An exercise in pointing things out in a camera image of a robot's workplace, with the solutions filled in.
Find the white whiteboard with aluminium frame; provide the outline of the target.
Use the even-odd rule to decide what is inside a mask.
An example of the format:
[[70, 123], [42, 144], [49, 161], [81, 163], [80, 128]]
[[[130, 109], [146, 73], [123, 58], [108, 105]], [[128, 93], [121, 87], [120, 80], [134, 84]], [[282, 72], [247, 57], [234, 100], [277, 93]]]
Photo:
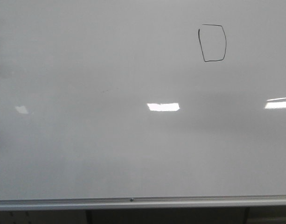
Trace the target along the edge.
[[286, 0], [0, 0], [0, 211], [286, 205]]

